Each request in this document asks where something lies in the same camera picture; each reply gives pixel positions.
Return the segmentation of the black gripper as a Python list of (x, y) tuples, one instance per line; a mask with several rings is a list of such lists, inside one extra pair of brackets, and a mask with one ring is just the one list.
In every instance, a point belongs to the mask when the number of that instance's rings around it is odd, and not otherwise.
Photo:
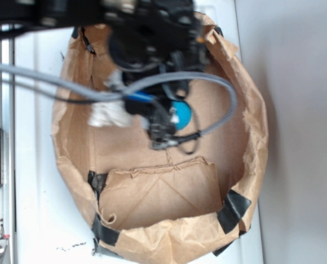
[(123, 72), (125, 87), (140, 90), (124, 98), (129, 114), (146, 121), (154, 150), (195, 140), (178, 136), (171, 122), (172, 102), (189, 95), (189, 80), (164, 81), (165, 73), (202, 72), (208, 62), (202, 25), (192, 1), (103, 1), (112, 29), (109, 52)]

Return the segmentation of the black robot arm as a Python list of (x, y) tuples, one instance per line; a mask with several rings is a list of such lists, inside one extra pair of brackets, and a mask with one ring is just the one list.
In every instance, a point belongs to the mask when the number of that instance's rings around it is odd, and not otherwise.
[(198, 79), (206, 63), (200, 40), (202, 25), (192, 1), (0, 1), (0, 40), (27, 32), (105, 24), (111, 30), (110, 57), (121, 70), (104, 101), (120, 100), (126, 111), (144, 117), (156, 150), (202, 136), (177, 136), (173, 104), (183, 101), (188, 82)]

